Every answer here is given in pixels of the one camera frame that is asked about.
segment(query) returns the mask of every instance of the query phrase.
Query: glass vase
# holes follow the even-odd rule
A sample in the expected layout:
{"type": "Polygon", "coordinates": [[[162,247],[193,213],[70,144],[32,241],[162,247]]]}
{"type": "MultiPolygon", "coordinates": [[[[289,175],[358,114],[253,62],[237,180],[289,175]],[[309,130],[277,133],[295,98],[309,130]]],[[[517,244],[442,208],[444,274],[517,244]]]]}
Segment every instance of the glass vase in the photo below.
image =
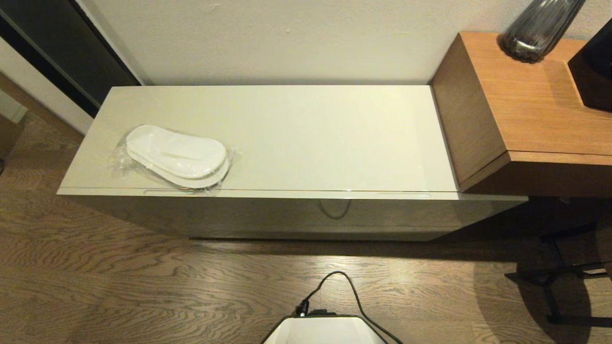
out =
{"type": "Polygon", "coordinates": [[[523,62],[541,61],[561,40],[585,1],[533,0],[502,36],[502,49],[523,62]]]}

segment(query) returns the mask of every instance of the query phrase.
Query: white cabinet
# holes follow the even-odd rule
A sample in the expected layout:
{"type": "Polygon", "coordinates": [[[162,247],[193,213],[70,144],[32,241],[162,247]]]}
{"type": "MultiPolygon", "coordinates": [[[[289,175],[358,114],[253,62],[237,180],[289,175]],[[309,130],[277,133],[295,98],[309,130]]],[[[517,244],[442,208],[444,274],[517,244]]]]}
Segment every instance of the white cabinet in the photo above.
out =
{"type": "Polygon", "coordinates": [[[302,239],[429,240],[527,200],[457,192],[429,86],[113,88],[58,194],[169,233],[302,239]],[[140,124],[241,155],[214,197],[117,173],[140,124]]]}

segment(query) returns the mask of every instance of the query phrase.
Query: hardwood floor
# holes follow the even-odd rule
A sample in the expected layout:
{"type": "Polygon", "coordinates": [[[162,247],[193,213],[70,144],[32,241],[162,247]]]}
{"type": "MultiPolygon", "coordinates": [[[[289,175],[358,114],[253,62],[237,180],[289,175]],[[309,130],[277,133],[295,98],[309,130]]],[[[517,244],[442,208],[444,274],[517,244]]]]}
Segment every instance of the hardwood floor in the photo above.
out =
{"type": "MultiPolygon", "coordinates": [[[[534,239],[164,236],[56,196],[77,144],[31,114],[27,121],[0,176],[0,343],[259,343],[336,269],[353,278],[368,315],[405,343],[612,343],[611,329],[547,324],[539,291],[504,277],[517,264],[546,263],[534,239]]],[[[572,311],[612,314],[609,280],[570,282],[567,296],[580,301],[569,302],[572,311]]],[[[341,276],[311,302],[359,314],[341,276]]]]}

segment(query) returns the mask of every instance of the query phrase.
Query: wooden cabinet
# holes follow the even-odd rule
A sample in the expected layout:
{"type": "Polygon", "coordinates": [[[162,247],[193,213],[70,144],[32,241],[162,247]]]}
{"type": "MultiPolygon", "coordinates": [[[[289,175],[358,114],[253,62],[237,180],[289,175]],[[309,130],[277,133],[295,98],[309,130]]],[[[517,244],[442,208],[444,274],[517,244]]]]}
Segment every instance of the wooden cabinet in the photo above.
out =
{"type": "Polygon", "coordinates": [[[528,64],[497,36],[459,33],[431,82],[460,190],[611,197],[612,116],[582,104],[567,67],[586,42],[528,64]]]}
{"type": "Polygon", "coordinates": [[[524,196],[457,190],[429,86],[113,88],[58,191],[190,237],[430,240],[524,196]],[[240,152],[213,197],[109,158],[152,124],[240,152]]]}

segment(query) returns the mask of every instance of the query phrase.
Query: white slippers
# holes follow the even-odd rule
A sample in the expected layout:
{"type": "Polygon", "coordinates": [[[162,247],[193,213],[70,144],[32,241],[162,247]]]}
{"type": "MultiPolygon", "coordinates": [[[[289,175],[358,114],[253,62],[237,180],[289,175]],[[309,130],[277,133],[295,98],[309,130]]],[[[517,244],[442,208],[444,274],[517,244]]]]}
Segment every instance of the white slippers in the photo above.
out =
{"type": "Polygon", "coordinates": [[[128,155],[166,180],[191,189],[220,182],[230,168],[227,150],[210,138],[141,125],[125,139],[128,155]]]}

